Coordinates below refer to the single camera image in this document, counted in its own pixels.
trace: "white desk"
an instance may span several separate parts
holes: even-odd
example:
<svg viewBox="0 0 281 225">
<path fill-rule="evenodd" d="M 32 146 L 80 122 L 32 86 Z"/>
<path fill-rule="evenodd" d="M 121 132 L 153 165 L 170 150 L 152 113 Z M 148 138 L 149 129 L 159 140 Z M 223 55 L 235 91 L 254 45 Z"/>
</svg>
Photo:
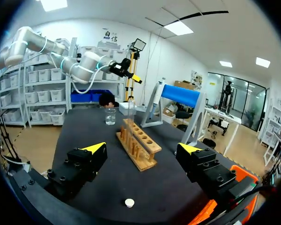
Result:
<svg viewBox="0 0 281 225">
<path fill-rule="evenodd" d="M 236 134 L 236 132 L 237 132 L 237 129 L 238 129 L 238 126 L 240 125 L 240 124 L 242 124 L 242 120 L 240 119 L 240 118 L 238 118 L 238 117 L 236 117 L 236 116 L 228 116 L 228 115 L 226 115 L 224 112 L 221 112 L 220 110 L 218 110 L 218 109 L 212 109 L 212 108 L 205 108 L 205 113 L 204 113 L 204 118 L 203 118 L 203 125 L 205 124 L 205 120 L 206 120 L 206 116 L 207 116 L 207 113 L 210 113 L 210 114 L 212 114 L 212 115 L 214 115 L 214 116 L 216 116 L 216 117 L 219 117 L 221 120 L 226 120 L 226 121 L 229 121 L 229 122 L 232 122 L 232 123 L 235 123 L 236 124 L 236 127 L 235 127 L 235 129 L 234 129 L 234 132 L 233 132 L 233 135 L 232 135 L 232 137 L 231 137 L 231 139 L 230 139 L 230 141 L 229 141 L 229 143 L 228 143 L 228 145 L 227 145 L 227 147 L 226 147 L 226 149 L 225 149 L 225 151 L 224 151 L 224 156 L 226 155 L 226 153 L 228 152 L 228 149 L 230 148 L 230 145 L 231 145 L 231 143 L 232 143 L 232 141 L 233 141 L 233 139 L 234 139 L 234 136 L 235 136 L 235 134 Z"/>
<path fill-rule="evenodd" d="M 281 136 L 278 135 L 276 132 L 274 132 L 274 136 L 277 138 L 277 143 L 275 144 L 275 147 L 274 147 L 272 153 L 269 152 L 270 148 L 271 148 L 271 146 L 269 145 L 267 150 L 266 150 L 266 152 L 263 155 L 264 163 L 265 163 L 266 166 L 271 161 L 271 159 L 274 157 L 274 154 L 275 154 L 275 152 L 277 150 L 277 147 L 278 147 L 279 143 L 281 143 Z"/>
</svg>

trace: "yellow triangle marker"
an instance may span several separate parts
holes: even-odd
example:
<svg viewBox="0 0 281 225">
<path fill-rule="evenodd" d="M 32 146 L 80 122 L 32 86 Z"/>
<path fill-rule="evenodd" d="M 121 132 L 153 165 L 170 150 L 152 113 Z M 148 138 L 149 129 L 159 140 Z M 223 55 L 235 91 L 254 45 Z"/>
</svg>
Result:
<svg viewBox="0 0 281 225">
<path fill-rule="evenodd" d="M 203 150 L 203 149 L 199 149 L 193 146 L 189 146 L 187 144 L 183 144 L 183 143 L 179 143 L 181 145 L 182 148 L 184 148 L 190 155 L 192 152 L 195 152 L 196 150 Z"/>
<path fill-rule="evenodd" d="M 102 143 L 99 143 L 99 144 L 95 144 L 95 145 L 92 145 L 92 146 L 88 146 L 84 149 L 81 149 L 81 150 L 87 150 L 87 151 L 91 151 L 93 154 L 95 153 L 95 151 L 97 151 L 102 145 L 106 144 L 106 142 L 102 142 Z"/>
</svg>

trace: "glass of water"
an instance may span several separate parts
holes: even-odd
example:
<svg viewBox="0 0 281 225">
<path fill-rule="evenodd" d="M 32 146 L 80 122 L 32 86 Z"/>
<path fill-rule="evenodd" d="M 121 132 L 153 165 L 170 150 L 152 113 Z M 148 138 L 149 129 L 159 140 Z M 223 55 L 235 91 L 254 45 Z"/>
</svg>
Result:
<svg viewBox="0 0 281 225">
<path fill-rule="evenodd" d="M 105 109 L 105 123 L 107 125 L 114 125 L 116 123 L 115 109 Z"/>
</svg>

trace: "wooden test tube rack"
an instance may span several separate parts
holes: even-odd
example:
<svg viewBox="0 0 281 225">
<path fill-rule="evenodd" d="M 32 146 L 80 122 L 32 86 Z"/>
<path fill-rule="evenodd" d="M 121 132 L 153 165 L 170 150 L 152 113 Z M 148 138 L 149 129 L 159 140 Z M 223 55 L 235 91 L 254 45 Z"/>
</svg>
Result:
<svg viewBox="0 0 281 225">
<path fill-rule="evenodd" d="M 133 135 L 131 136 L 131 130 L 124 129 L 123 126 L 121 127 L 121 131 L 117 132 L 116 135 L 130 159 L 139 171 L 144 171 L 155 166 L 157 161 L 154 159 L 154 155 L 161 151 L 162 148 L 135 123 L 128 125 L 127 119 L 123 121 L 132 130 Z"/>
</svg>

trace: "wooden floor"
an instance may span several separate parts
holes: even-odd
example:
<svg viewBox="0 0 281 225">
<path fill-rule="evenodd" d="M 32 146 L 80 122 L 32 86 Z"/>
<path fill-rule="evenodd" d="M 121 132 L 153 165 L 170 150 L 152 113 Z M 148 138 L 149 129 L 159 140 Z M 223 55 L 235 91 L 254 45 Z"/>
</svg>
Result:
<svg viewBox="0 0 281 225">
<path fill-rule="evenodd" d="M 61 127 L 39 126 L 27 129 L 8 127 L 7 130 L 18 154 L 27 158 L 38 172 L 42 173 L 51 168 Z M 215 139 L 211 138 L 210 132 L 207 132 L 205 137 L 214 140 L 216 142 L 215 150 L 223 153 L 234 131 L 234 124 L 229 125 L 225 136 L 222 136 L 222 130 L 216 126 L 212 126 L 209 130 L 218 131 Z M 257 135 L 253 130 L 239 126 L 227 157 L 258 176 L 262 176 L 271 164 L 265 168 L 263 154 L 266 148 L 259 144 Z"/>
</svg>

